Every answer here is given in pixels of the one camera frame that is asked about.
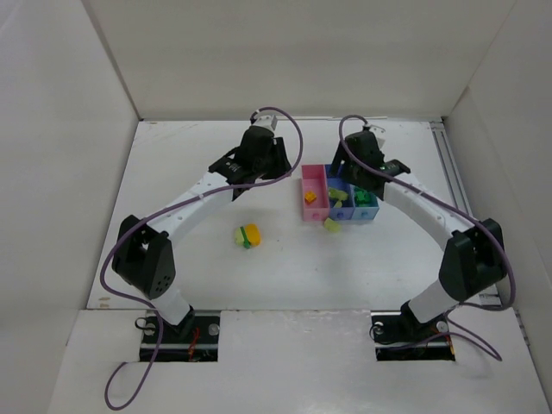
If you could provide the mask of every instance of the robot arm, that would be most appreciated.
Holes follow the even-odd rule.
[[[398,160],[384,162],[370,127],[345,138],[348,148],[362,162],[400,179],[425,193],[430,193]],[[403,336],[417,337],[442,315],[505,276],[499,255],[489,240],[471,223],[431,203],[419,193],[370,173],[350,159],[340,145],[329,170],[351,185],[373,192],[414,220],[437,242],[444,252],[439,278],[401,307],[400,330]],[[492,219],[482,224],[501,245],[502,230]]]
[[[241,144],[209,167],[209,171],[187,192],[169,205],[194,198],[209,190],[227,185],[253,184],[256,179],[276,179],[288,173],[291,166],[285,154],[284,141],[274,137],[275,116],[260,116],[245,132]],[[143,226],[117,250],[112,268],[137,288],[159,311],[166,323],[182,336],[194,316],[173,281],[176,269],[173,245],[207,216],[231,203],[245,191],[220,191],[196,203],[159,216]],[[119,238],[140,221],[135,216],[123,220]]]

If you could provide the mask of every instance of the purple cable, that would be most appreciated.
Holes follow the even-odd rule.
[[[360,165],[362,168],[369,171],[370,173],[372,173],[374,175],[377,175],[379,177],[382,177],[384,179],[388,179],[388,180],[392,181],[393,183],[397,183],[399,185],[402,185],[403,187],[405,187],[405,188],[407,188],[411,191],[414,191],[415,193],[419,194],[420,196],[428,199],[430,202],[432,202],[434,204],[437,204],[437,205],[443,207],[444,209],[450,210],[453,213],[457,214],[458,216],[461,216],[461,217],[465,218],[466,220],[471,222],[475,227],[477,227],[479,230],[481,230],[483,232],[483,234],[486,235],[488,237],[488,239],[491,241],[491,244],[494,246],[494,248],[499,252],[500,259],[504,263],[504,266],[506,268],[506,272],[508,274],[508,278],[510,280],[510,298],[509,298],[507,304],[503,305],[502,307],[498,307],[498,308],[483,306],[483,305],[480,305],[480,304],[469,304],[469,303],[462,303],[460,305],[462,305],[462,306],[471,306],[471,307],[478,308],[478,309],[483,309],[483,310],[486,310],[486,311],[505,311],[506,309],[510,308],[511,305],[513,304],[515,298],[516,298],[516,280],[514,279],[514,273],[513,273],[513,270],[511,268],[510,261],[508,260],[508,257],[506,256],[506,252],[504,251],[502,246],[500,246],[499,241],[494,237],[494,235],[492,235],[491,232],[489,230],[487,230],[485,228],[485,226],[483,226],[483,224],[481,224],[479,221],[475,220],[473,217],[471,217],[470,215],[464,213],[463,211],[458,210],[454,206],[452,206],[450,204],[447,204],[447,203],[443,202],[442,200],[440,200],[438,198],[435,198],[435,197],[433,197],[433,196],[431,196],[431,195],[429,195],[425,192],[422,192],[422,191],[418,190],[418,188],[416,188],[414,185],[410,185],[408,183],[405,183],[401,179],[397,179],[395,177],[392,177],[391,175],[388,175],[388,174],[385,174],[384,172],[381,172],[380,170],[376,170],[375,168],[371,168],[370,166],[367,166],[362,161],[360,161],[356,156],[354,156],[353,152],[348,148],[348,145],[345,142],[345,138],[343,137],[343,124],[348,119],[359,119],[359,120],[363,121],[365,125],[368,125],[368,121],[364,116],[347,115],[347,116],[343,117],[343,119],[341,119],[341,121],[339,122],[339,141],[342,144],[343,148],[345,149],[345,152],[351,158],[351,160],[356,162],[358,165]],[[456,328],[462,329],[464,332],[467,332],[469,335],[477,338],[479,341],[485,343],[485,345],[487,345],[490,350],[485,349],[483,346],[478,344],[473,339],[471,339],[471,338],[469,338],[469,337],[467,337],[463,334],[458,334],[456,332],[446,332],[446,333],[435,334],[435,335],[430,336],[429,338],[426,338],[426,339],[424,339],[420,342],[409,343],[407,345],[403,345],[403,346],[400,346],[400,347],[392,347],[392,348],[389,348],[389,349],[400,351],[400,350],[403,350],[403,349],[414,348],[414,347],[419,346],[419,345],[424,345],[425,343],[433,341],[434,339],[440,338],[442,336],[458,336],[458,337],[472,343],[474,346],[481,349],[485,353],[489,354],[495,360],[502,361],[502,357],[500,356],[499,352],[495,348],[493,348],[489,342],[485,341],[482,337],[475,334],[473,331],[461,326],[460,324],[458,324],[454,321],[451,321],[449,319],[449,313],[450,312],[451,312],[451,310],[445,313],[445,318],[447,319],[447,321],[449,323],[454,325]]]
[[[378,177],[381,177],[383,179],[388,179],[389,181],[392,181],[393,183],[402,185],[404,188],[408,188],[410,191],[414,191],[415,193],[419,194],[421,197],[428,199],[431,203],[437,204],[441,207],[443,207],[446,210],[450,210],[453,213],[457,214],[458,216],[461,216],[462,218],[468,220],[471,224],[473,224],[475,227],[477,227],[486,237],[491,241],[491,244],[494,246],[496,251],[499,253],[500,259],[502,260],[502,263],[504,264],[506,268],[506,273],[508,274],[508,279],[510,280],[510,298],[508,299],[508,302],[503,305],[502,307],[492,307],[492,306],[483,306],[480,304],[468,304],[463,303],[463,306],[472,306],[474,308],[484,309],[486,311],[505,311],[506,309],[510,308],[512,304],[514,303],[514,300],[516,299],[516,280],[514,279],[514,272],[511,268],[510,261],[508,260],[508,257],[506,256],[506,252],[500,246],[499,241],[494,237],[494,235],[491,234],[489,230],[483,226],[479,221],[471,217],[470,215],[464,213],[462,210],[458,210],[456,207],[445,203],[444,201],[441,201],[439,198],[435,198],[431,196],[430,194],[427,194],[425,192],[422,192],[418,190],[414,185],[410,185],[408,183],[405,183],[401,179],[397,179],[396,177],[392,177],[391,175],[385,174],[384,172],[380,170],[376,170],[375,168],[371,168],[370,166],[367,166],[362,161],[360,161],[358,158],[354,156],[354,154],[351,152],[350,149],[348,149],[347,143],[345,142],[345,138],[343,137],[343,124],[348,119],[359,119],[364,122],[365,125],[368,125],[368,121],[364,116],[360,115],[347,115],[341,119],[339,122],[339,141],[341,142],[343,148],[345,149],[345,152],[348,154],[348,156],[356,162],[358,165],[360,165],[365,170],[369,171],[370,173],[377,175]]]
[[[295,160],[295,163],[292,166],[292,169],[287,174],[284,174],[281,177],[278,177],[277,179],[271,179],[269,181],[260,182],[260,183],[256,183],[256,184],[226,185],[224,187],[219,187],[219,188],[216,188],[216,189],[213,189],[213,190],[206,191],[201,196],[196,196],[196,197],[193,197],[193,198],[189,198],[189,199],[187,199],[187,200],[185,200],[181,203],[170,205],[170,206],[164,208],[163,210],[159,210],[159,211],[153,213],[150,216],[142,218],[137,224],[135,224],[131,229],[129,229],[129,231],[127,231],[124,235],[122,235],[119,240],[117,240],[117,243],[115,244],[115,246],[113,246],[113,248],[107,254],[107,257],[105,258],[105,261],[103,262],[103,265],[102,265],[102,269],[100,271],[100,284],[102,285],[103,289],[105,289],[107,292],[111,293],[112,295],[116,295],[120,298],[126,298],[126,299],[130,299],[130,300],[134,300],[135,302],[139,302],[141,304],[144,304],[147,307],[149,307],[150,309],[154,310],[155,316],[157,316],[157,320],[159,321],[159,326],[160,326],[157,342],[155,343],[154,352],[152,353],[152,358],[149,361],[149,363],[147,364],[146,371],[142,375],[140,383],[136,387],[136,390],[135,390],[134,394],[132,394],[132,396],[129,398],[129,401],[127,401],[123,405],[114,406],[110,402],[110,397],[109,397],[109,390],[110,390],[111,381],[115,378],[115,375],[121,370],[121,368],[124,367],[127,364],[127,362],[123,362],[121,365],[119,365],[119,367],[116,368],[116,370],[113,372],[113,374],[108,379],[107,384],[105,385],[105,391],[103,392],[103,398],[105,399],[105,404],[107,404],[107,406],[111,410],[113,410],[113,411],[123,410],[123,409],[127,408],[135,400],[136,396],[138,395],[138,392],[140,392],[140,389],[142,388],[142,386],[144,385],[144,382],[146,381],[146,377],[149,374],[149,371],[152,369],[155,358],[157,358],[157,354],[159,353],[159,348],[160,348],[160,345],[161,345],[161,338],[163,337],[163,319],[161,318],[161,315],[159,314],[158,311],[155,310],[155,307],[151,303],[149,303],[147,300],[139,298],[137,296],[128,295],[127,293],[116,291],[115,289],[111,288],[105,282],[105,272],[107,271],[107,268],[110,265],[110,262],[113,259],[113,256],[115,255],[115,252],[121,247],[121,245],[132,234],[134,234],[134,232],[136,232],[136,230],[138,230],[140,227],[144,226],[145,224],[147,224],[151,220],[168,213],[169,211],[180,209],[180,208],[182,208],[182,207],[184,207],[188,204],[195,203],[200,198],[210,196],[210,195],[215,194],[215,193],[220,192],[220,191],[235,190],[235,189],[240,189],[240,188],[249,189],[249,188],[254,188],[254,187],[264,187],[265,185],[276,184],[279,181],[281,181],[282,179],[291,176],[292,173],[297,169],[297,167],[299,165],[299,162],[301,161],[301,158],[303,157],[303,133],[301,132],[301,128],[299,127],[297,122],[293,119],[293,117],[290,114],[288,114],[284,110],[281,110],[280,108],[276,108],[274,106],[265,106],[263,108],[259,108],[258,110],[256,110],[251,115],[251,119],[254,119],[254,117],[257,116],[259,113],[264,112],[264,111],[268,111],[268,110],[273,111],[273,112],[278,112],[281,115],[285,116],[287,119],[289,119],[290,122],[295,127],[295,129],[297,130],[297,133],[298,133],[299,153],[298,153],[297,159]]]

